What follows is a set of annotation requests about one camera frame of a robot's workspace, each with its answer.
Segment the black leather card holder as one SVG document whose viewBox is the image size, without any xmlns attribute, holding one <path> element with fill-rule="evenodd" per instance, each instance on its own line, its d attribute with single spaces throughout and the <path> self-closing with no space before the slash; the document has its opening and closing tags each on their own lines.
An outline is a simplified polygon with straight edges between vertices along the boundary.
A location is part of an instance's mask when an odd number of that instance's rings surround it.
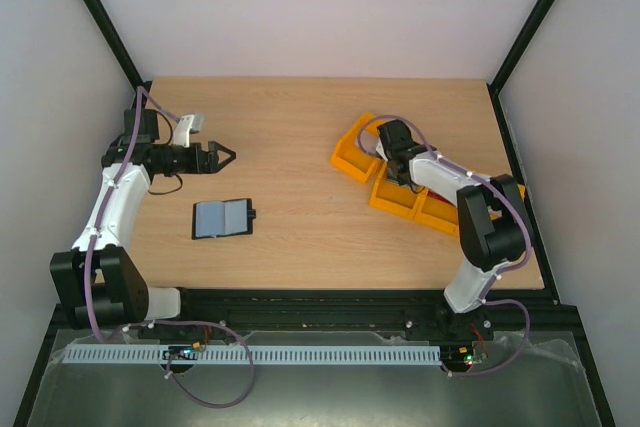
<svg viewBox="0 0 640 427">
<path fill-rule="evenodd" d="M 198 202 L 192 210 L 191 238 L 252 235 L 256 217 L 251 198 Z"/>
</svg>

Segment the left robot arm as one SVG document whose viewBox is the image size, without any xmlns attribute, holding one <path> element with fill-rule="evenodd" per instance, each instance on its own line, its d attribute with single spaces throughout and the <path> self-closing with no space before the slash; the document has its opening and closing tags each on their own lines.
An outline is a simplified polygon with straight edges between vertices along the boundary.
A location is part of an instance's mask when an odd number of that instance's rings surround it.
<svg viewBox="0 0 640 427">
<path fill-rule="evenodd" d="M 195 114 L 181 117 L 160 139 L 160 112 L 124 113 L 124 129 L 101 158 L 101 187 L 87 224 L 70 250 L 55 253 L 50 273 L 68 323 L 75 329 L 173 319 L 181 312 L 175 287 L 150 287 L 128 253 L 142 200 L 156 176 L 215 174 L 236 158 L 216 142 L 192 142 Z"/>
</svg>

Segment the yellow bin with red cards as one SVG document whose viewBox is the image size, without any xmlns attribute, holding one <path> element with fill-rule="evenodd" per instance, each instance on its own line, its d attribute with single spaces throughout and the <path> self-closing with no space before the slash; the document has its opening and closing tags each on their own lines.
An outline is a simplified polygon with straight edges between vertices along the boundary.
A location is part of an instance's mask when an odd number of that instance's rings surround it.
<svg viewBox="0 0 640 427">
<path fill-rule="evenodd" d="M 454 205 L 428 197 L 428 191 L 429 189 L 424 189 L 418 194 L 413 209 L 413 220 L 449 235 L 458 236 L 457 208 Z"/>
</svg>

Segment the yellow bin with black cards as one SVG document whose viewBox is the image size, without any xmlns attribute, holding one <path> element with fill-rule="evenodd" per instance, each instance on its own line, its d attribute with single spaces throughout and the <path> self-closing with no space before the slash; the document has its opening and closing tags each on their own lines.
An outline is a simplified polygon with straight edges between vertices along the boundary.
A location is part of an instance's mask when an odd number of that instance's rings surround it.
<svg viewBox="0 0 640 427">
<path fill-rule="evenodd" d="M 413 220 L 422 198 L 423 189 L 413 192 L 410 187 L 401 186 L 387 177 L 387 164 L 383 163 L 376 176 L 369 199 L 371 207 Z"/>
</svg>

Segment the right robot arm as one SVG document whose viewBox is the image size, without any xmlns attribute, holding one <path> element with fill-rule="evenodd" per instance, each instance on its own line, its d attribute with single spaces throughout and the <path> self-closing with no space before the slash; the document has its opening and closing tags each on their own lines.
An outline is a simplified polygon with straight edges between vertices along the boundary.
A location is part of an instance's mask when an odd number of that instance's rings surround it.
<svg viewBox="0 0 640 427">
<path fill-rule="evenodd" d="M 522 268 L 533 253 L 533 230 L 518 182 L 488 176 L 444 156 L 406 119 L 386 116 L 376 128 L 384 163 L 375 193 L 412 200 L 412 218 L 455 229 L 462 262 L 433 309 L 428 329 L 444 339 L 484 331 L 480 309 L 495 282 Z"/>
</svg>

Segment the yellow bin with blue cards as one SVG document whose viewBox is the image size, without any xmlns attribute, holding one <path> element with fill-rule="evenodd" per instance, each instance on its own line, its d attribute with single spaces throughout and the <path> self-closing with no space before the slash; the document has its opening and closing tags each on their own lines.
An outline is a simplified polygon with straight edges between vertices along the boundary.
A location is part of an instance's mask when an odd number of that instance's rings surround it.
<svg viewBox="0 0 640 427">
<path fill-rule="evenodd" d="M 491 179 L 491 185 L 509 202 L 519 216 L 526 219 L 523 191 L 519 184 L 511 177 L 495 177 Z"/>
</svg>

